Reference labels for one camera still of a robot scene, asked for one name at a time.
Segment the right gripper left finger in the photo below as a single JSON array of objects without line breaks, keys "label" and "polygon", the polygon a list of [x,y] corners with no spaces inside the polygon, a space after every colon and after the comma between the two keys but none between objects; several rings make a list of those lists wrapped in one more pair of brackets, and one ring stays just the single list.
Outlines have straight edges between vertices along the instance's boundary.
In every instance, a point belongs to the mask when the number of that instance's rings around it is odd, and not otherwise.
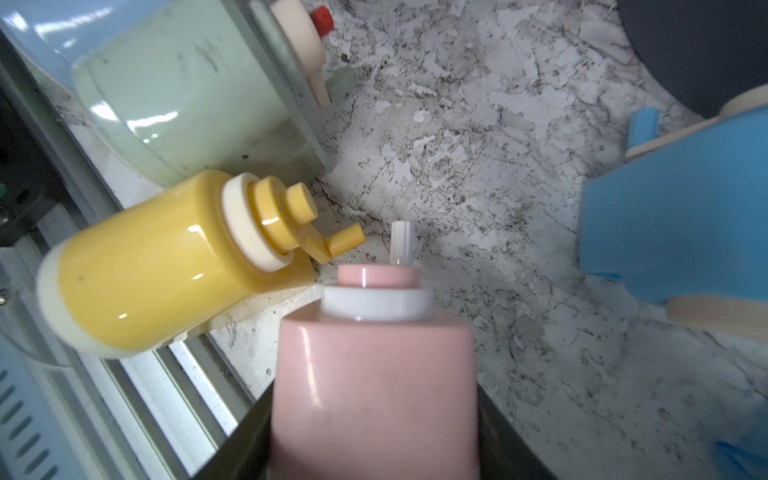
[{"label": "right gripper left finger", "polygon": [[274,384],[270,384],[234,432],[194,480],[267,479]]}]

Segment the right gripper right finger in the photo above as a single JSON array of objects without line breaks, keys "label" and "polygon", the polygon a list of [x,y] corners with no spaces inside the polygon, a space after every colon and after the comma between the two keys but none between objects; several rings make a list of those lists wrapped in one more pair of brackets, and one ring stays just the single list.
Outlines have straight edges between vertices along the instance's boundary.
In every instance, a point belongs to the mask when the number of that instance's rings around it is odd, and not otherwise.
[{"label": "right gripper right finger", "polygon": [[481,479],[557,479],[514,430],[480,384],[477,384],[477,406]]}]

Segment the pink pencil sharpener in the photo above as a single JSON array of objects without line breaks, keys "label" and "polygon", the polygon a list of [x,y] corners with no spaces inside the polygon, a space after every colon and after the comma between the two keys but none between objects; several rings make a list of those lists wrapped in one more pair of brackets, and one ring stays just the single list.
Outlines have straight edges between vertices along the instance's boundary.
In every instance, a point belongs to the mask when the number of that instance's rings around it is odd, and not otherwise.
[{"label": "pink pencil sharpener", "polygon": [[439,308],[391,227],[387,263],[344,264],[280,324],[272,479],[476,479],[473,328]]}]

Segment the bright blue pencil sharpener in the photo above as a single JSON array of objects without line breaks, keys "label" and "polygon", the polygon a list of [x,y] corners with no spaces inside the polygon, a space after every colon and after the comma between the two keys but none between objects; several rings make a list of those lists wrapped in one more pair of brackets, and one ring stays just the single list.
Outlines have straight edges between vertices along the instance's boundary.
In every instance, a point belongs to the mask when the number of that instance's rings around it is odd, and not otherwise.
[{"label": "bright blue pencil sharpener", "polygon": [[767,89],[660,135],[633,113],[625,161],[585,188],[579,266],[690,328],[767,337]]}]

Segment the dark grey trash bin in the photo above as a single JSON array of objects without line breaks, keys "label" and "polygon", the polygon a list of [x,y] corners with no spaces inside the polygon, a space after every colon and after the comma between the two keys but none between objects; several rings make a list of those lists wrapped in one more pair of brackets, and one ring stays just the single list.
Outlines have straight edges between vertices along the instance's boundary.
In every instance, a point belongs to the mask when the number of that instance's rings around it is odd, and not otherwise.
[{"label": "dark grey trash bin", "polygon": [[622,0],[620,19],[651,75],[708,119],[767,83],[767,3]]}]

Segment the clear blue shavings tray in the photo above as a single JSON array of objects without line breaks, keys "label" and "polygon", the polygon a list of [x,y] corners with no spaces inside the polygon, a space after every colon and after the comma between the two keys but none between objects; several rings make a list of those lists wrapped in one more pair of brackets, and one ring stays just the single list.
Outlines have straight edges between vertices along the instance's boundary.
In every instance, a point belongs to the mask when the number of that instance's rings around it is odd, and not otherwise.
[{"label": "clear blue shavings tray", "polygon": [[767,478],[767,456],[724,441],[714,444],[713,459],[721,479]]}]

